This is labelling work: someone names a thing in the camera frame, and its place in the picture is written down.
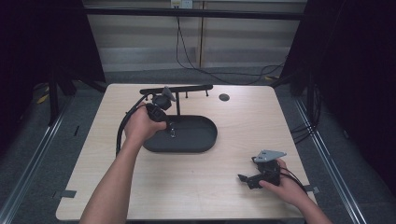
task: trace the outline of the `light wood table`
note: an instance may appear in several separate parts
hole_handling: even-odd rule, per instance
[[[60,220],[78,220],[93,190],[115,159],[117,129],[141,89],[163,85],[112,84],[93,121],[67,185],[75,198],[62,198]],[[222,93],[230,96],[223,102]],[[141,148],[134,169],[130,220],[200,220],[301,217],[293,206],[265,189],[249,189],[238,174],[259,173],[251,157],[262,149],[286,152],[282,159],[304,185],[308,180],[274,90],[214,86],[180,94],[181,115],[205,116],[217,125],[216,144],[204,153],[154,153]],[[166,111],[176,114],[176,105]]]

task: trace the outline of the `power socket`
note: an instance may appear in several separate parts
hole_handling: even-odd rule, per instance
[[[181,8],[181,0],[171,0],[171,8]]]
[[[181,0],[181,8],[192,9],[192,0]]]

